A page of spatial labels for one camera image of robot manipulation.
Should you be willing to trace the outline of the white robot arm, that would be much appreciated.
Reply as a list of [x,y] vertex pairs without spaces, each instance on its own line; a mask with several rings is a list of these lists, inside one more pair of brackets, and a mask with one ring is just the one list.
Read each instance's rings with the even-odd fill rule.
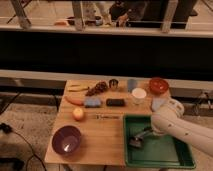
[[213,129],[181,118],[184,106],[168,99],[151,115],[151,128],[157,136],[171,135],[213,157]]

